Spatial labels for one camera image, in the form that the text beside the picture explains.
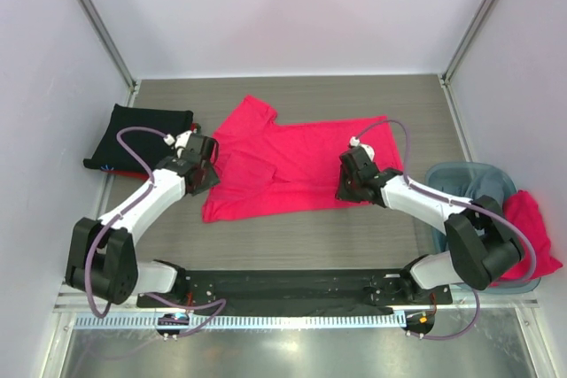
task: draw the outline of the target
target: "gray wooden floor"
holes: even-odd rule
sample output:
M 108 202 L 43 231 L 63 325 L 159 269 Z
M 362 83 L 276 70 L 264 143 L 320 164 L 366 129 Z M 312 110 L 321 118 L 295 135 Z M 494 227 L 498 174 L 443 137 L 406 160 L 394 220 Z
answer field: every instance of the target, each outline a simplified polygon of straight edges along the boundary
M 282 77 L 144 81 L 135 106 L 193 110 L 210 135 L 250 93 L 272 104 L 280 124 L 387 114 L 412 136 L 410 174 L 462 160 L 436 76 Z M 393 129 L 400 153 L 403 139 Z M 108 207 L 140 181 L 117 178 Z M 172 206 L 138 244 L 138 259 L 159 258 L 192 269 L 396 267 L 431 249 L 431 231 L 405 214 L 377 206 L 297 212 L 204 224 L 206 194 Z

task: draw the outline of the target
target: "black cloth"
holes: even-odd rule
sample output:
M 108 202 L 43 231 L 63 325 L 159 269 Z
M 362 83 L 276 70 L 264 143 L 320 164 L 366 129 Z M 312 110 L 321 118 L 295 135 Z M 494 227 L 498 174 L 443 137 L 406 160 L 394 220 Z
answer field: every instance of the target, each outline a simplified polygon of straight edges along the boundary
M 105 135 L 92 158 L 82 163 L 93 170 L 144 173 L 144 169 L 120 146 L 116 134 L 126 127 L 144 126 L 158 129 L 165 134 L 177 136 L 190 130 L 193 123 L 191 111 L 149 110 L 127 108 L 116 104 Z M 158 135 L 145 132 L 129 132 L 122 139 L 153 169 L 171 149 Z

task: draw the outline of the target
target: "black mounting plate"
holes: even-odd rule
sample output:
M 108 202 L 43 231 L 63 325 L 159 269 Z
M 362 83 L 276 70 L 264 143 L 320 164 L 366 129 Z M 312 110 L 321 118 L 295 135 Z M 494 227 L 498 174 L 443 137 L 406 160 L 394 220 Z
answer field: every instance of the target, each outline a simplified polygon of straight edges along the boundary
M 228 316 L 367 316 L 389 306 L 430 305 L 430 294 L 409 301 L 399 269 L 187 271 L 192 303 L 226 298 Z M 432 291 L 438 305 L 453 303 L 448 286 Z M 162 307 L 139 297 L 139 307 Z

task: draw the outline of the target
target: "metal frame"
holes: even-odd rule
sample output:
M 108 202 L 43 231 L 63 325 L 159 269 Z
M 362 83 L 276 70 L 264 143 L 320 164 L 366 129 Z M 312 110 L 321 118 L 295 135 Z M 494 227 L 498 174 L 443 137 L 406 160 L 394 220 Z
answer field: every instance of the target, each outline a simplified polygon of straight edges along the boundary
M 449 61 L 449 65 L 447 70 L 443 73 L 441 80 L 445 83 L 450 83 L 451 79 L 454 76 L 456 69 L 458 68 L 459 64 L 461 64 L 462 59 L 464 58 L 467 50 L 470 47 L 470 44 L 475 39 L 478 34 L 478 31 L 485 23 L 490 11 L 493 9 L 494 5 L 498 0 L 482 0 L 480 6 L 475 13 L 467 31 L 464 34 L 464 37 L 459 42 L 459 46 L 455 51 L 453 57 Z
M 139 91 L 140 82 L 134 81 L 131 73 L 128 70 L 128 67 L 122 59 L 120 52 L 113 42 L 112 37 L 108 33 L 108 30 L 106 29 L 104 22 L 98 14 L 92 0 L 78 1 L 81 4 L 82 9 L 87 14 L 94 30 L 96 31 L 102 44 L 105 46 L 108 54 L 111 56 L 114 64 L 120 71 L 122 78 L 127 83 L 131 93 L 128 100 L 128 105 L 131 106 L 134 103 L 136 95 Z M 460 41 L 459 46 L 455 51 L 449 63 L 449 66 L 447 67 L 447 70 L 439 76 L 439 82 L 446 95 L 449 110 L 453 117 L 459 141 L 462 146 L 462 151 L 467 160 L 472 160 L 475 155 L 467 142 L 467 132 L 462 125 L 460 113 L 458 111 L 457 104 L 454 101 L 454 94 L 451 88 L 451 79 L 453 78 L 468 48 L 471 46 L 473 40 L 478 34 L 478 31 L 485 23 L 490 11 L 492 10 L 496 2 L 497 0 L 482 1 L 467 31 L 465 32 L 464 37 Z M 101 192 L 101 197 L 98 203 L 98 215 L 102 214 L 106 209 L 112 183 L 113 176 L 108 175 L 105 180 L 104 189 Z M 453 287 L 451 288 L 451 290 L 454 297 L 454 304 L 441 305 L 439 306 L 439 309 L 470 309 L 476 307 L 474 298 L 468 291 L 460 289 L 458 287 Z M 544 336 L 541 334 L 540 326 L 538 324 L 540 312 L 537 300 L 533 293 L 530 292 L 527 294 L 510 296 L 481 294 L 480 302 L 483 308 L 516 308 L 517 317 L 520 321 L 520 325 L 524 333 L 524 338 L 528 345 L 530 355 L 532 356 L 532 362 L 536 368 L 538 375 L 546 377 L 557 376 L 556 371 L 553 367 L 552 359 L 549 357 L 548 351 L 544 350 L 545 348 L 547 348 L 547 343 Z M 100 305 L 99 307 L 102 307 L 104 303 L 105 302 L 103 300 L 97 301 L 97 304 Z M 407 310 L 409 308 L 429 308 L 429 306 L 397 306 L 396 310 Z M 138 309 L 136 308 L 135 297 L 131 297 L 123 305 L 114 306 L 113 308 L 113 312 L 122 313 L 127 316 L 144 312 L 156 313 L 176 311 L 176 309 L 170 308 Z M 78 290 L 71 289 L 66 285 L 63 285 L 61 291 L 59 292 L 58 300 L 55 305 L 53 314 L 50 318 L 52 338 L 50 342 L 50 349 L 46 353 L 45 360 L 43 362 L 43 370 L 41 374 L 42 377 L 47 378 L 60 376 L 63 365 L 65 363 L 66 353 L 77 316 L 86 312 L 89 312 L 89 306 L 86 302 L 84 294 Z
M 126 63 L 124 62 L 124 59 L 122 59 L 122 55 L 118 51 L 116 44 L 114 44 L 114 41 L 110 36 L 110 33 L 106 29 L 105 23 L 103 22 L 102 18 L 100 18 L 97 8 L 93 4 L 92 0 L 78 0 L 78 1 L 79 4 L 81 5 L 81 8 L 84 10 L 85 14 L 87 15 L 87 18 L 89 19 L 90 23 L 92 24 L 95 33 L 97 33 L 101 43 L 108 52 L 108 55 L 110 55 L 111 59 L 113 60 L 113 63 L 116 65 L 116 68 L 118 68 L 118 71 L 120 72 L 122 78 L 128 85 L 129 89 L 134 90 L 136 81 L 134 80 L 134 77 L 132 77 L 132 74 L 128 70 Z

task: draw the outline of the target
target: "white wall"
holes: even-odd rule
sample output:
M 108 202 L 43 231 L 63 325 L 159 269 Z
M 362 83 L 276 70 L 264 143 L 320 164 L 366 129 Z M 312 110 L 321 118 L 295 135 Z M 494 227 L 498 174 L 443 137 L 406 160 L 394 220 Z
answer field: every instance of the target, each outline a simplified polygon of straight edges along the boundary
M 94 0 L 139 78 L 440 73 L 481 0 Z
M 566 0 L 500 0 L 453 87 L 475 157 L 536 196 L 553 252 L 567 265 L 566 29 Z M 545 278 L 537 296 L 555 358 L 564 359 L 567 272 Z
M 0 0 L 2 376 L 37 374 L 73 224 L 101 190 L 82 159 L 127 95 L 76 0 Z

